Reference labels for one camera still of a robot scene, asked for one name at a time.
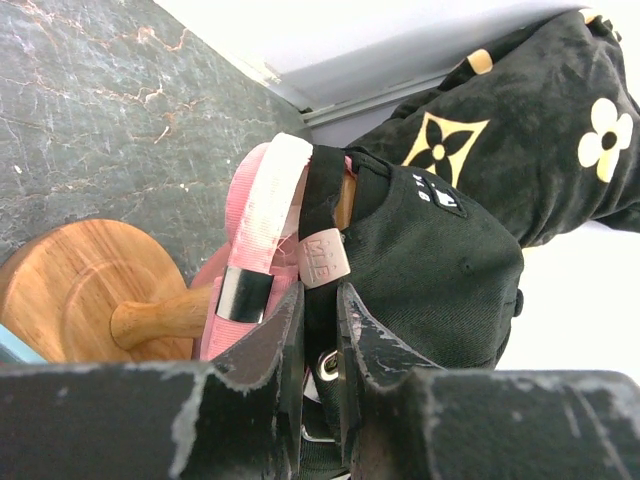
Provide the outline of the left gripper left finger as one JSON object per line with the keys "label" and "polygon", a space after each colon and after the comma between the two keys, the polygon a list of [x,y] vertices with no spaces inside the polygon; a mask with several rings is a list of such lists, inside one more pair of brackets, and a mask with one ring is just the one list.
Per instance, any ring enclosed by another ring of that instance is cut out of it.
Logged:
{"label": "left gripper left finger", "polygon": [[304,289],[211,362],[8,365],[5,479],[293,479]]}

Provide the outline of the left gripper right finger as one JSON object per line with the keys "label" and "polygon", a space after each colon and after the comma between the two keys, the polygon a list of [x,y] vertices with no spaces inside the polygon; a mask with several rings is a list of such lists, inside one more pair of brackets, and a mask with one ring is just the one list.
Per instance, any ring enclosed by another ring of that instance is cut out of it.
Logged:
{"label": "left gripper right finger", "polygon": [[639,388],[613,371],[445,370],[337,293],[341,457],[355,479],[635,479]]}

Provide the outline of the black cap white NY logo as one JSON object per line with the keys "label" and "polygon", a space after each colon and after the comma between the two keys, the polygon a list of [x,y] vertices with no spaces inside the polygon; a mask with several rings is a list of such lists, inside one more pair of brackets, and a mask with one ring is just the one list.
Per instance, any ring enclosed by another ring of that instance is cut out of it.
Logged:
{"label": "black cap white NY logo", "polygon": [[440,177],[360,147],[315,146],[299,236],[337,227],[345,177],[356,182],[338,230],[352,284],[370,313],[413,350],[448,369],[492,369],[522,309],[517,240]]}

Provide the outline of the pink cap with R logo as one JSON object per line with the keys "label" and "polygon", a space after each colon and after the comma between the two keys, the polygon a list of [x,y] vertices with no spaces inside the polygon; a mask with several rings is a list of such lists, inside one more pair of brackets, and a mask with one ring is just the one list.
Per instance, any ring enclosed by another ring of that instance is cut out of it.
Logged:
{"label": "pink cap with R logo", "polygon": [[[309,174],[323,165],[337,169],[337,184],[321,193],[327,177]],[[196,285],[210,280],[207,317],[194,358],[212,360],[265,320],[297,281],[324,286],[350,273],[341,230],[349,221],[355,191],[352,160],[340,149],[312,145],[279,133],[253,148],[232,178],[225,210],[228,241],[205,264]],[[313,194],[329,209],[329,224],[299,229]]]}

